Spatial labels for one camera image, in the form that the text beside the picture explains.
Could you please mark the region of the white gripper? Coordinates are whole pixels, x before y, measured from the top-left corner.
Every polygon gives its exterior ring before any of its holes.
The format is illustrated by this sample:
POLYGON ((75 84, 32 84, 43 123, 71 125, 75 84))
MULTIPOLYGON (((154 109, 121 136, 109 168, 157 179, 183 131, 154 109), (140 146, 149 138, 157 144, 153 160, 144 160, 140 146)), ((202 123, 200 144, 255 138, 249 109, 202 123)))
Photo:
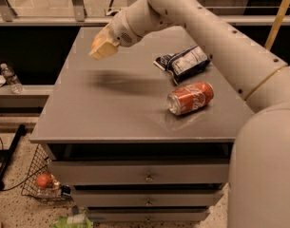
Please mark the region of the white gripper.
POLYGON ((99 61, 118 52, 117 47, 132 47, 142 40, 131 28, 127 20, 127 10, 121 10, 101 30, 104 40, 92 48, 89 55, 99 61))

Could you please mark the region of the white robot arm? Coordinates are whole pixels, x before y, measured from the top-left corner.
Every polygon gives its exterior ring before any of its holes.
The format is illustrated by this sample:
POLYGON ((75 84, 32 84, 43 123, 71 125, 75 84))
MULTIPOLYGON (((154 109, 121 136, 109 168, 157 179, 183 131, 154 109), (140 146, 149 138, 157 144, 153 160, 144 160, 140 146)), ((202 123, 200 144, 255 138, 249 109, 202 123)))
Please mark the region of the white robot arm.
POLYGON ((99 32, 103 59, 151 31, 183 27, 254 111, 229 164, 228 228, 290 228, 290 66, 197 0, 138 0, 99 32))

